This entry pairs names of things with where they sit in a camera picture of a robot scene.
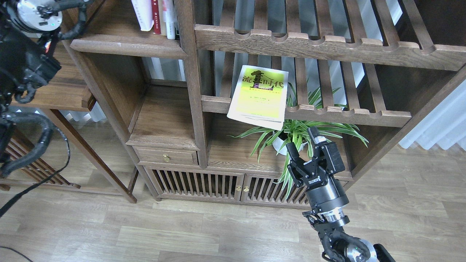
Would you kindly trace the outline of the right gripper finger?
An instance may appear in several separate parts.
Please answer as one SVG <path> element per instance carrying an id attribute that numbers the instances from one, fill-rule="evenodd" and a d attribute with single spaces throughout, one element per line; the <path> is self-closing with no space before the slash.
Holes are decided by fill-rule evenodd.
<path id="1" fill-rule="evenodd" d="M 311 163 L 321 167 L 327 174 L 334 175 L 344 171 L 345 166 L 336 143 L 328 142 L 324 136 L 320 135 L 316 127 L 308 128 L 308 134 L 314 144 Z"/>
<path id="2" fill-rule="evenodd" d="M 287 170 L 292 175 L 306 175 L 305 161 L 300 158 L 293 142 L 287 143 L 286 148 L 290 156 L 290 163 L 287 165 Z"/>

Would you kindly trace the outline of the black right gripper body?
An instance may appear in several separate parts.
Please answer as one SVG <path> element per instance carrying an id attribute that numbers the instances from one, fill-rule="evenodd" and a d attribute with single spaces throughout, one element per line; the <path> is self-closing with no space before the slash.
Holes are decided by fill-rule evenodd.
<path id="1" fill-rule="evenodd" d="M 326 169 L 325 160 L 291 160 L 288 171 L 296 187 L 305 187 L 311 207 L 310 214 L 319 217 L 343 217 L 349 203 L 340 181 L 333 177 L 335 170 Z"/>

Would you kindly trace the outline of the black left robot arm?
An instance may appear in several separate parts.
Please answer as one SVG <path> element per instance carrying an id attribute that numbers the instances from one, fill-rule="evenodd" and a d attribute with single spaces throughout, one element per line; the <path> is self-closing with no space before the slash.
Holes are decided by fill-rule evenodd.
<path id="1" fill-rule="evenodd" d="M 91 4 L 91 0 L 1 1 L 1 178 L 33 163 L 47 150 L 57 127 L 40 114 L 8 108 L 13 100 L 30 103 L 38 88 L 54 78 L 61 69 L 53 56 L 56 44 L 83 33 Z M 23 122 L 38 124 L 42 134 L 29 153 L 11 160 L 6 148 L 16 124 Z"/>

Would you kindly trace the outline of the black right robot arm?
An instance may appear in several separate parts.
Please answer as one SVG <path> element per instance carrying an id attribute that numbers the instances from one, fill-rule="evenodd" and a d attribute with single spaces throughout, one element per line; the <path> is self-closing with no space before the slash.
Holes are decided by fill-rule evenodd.
<path id="1" fill-rule="evenodd" d="M 286 145 L 290 154 L 287 168 L 297 187 L 306 186 L 306 197 L 311 210 L 303 212 L 310 225 L 318 232 L 324 248 L 322 257 L 328 262 L 393 262 L 393 257 L 381 244 L 352 237 L 344 232 L 348 216 L 343 207 L 348 198 L 340 181 L 334 175 L 344 171 L 337 145 L 328 142 L 316 127 L 308 128 L 314 142 L 313 157 L 305 162 L 294 143 Z"/>

